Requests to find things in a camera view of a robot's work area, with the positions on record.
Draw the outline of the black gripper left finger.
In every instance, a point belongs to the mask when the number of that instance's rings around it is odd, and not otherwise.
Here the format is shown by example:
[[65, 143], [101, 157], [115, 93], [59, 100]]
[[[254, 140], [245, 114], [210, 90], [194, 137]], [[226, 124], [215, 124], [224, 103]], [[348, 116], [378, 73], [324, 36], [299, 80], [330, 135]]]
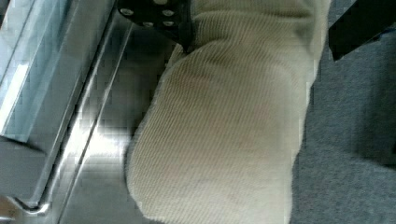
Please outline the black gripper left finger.
[[117, 9], [126, 19], [178, 43], [185, 53], [192, 51], [195, 36], [191, 0], [118, 0]]

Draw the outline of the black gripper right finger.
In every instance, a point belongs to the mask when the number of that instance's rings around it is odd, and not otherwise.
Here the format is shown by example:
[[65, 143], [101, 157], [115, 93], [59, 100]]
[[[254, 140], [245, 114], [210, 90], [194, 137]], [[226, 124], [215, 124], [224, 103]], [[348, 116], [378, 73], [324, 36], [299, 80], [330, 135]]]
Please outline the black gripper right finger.
[[396, 0], [356, 0], [329, 28], [329, 48], [336, 62], [381, 35], [395, 30]]

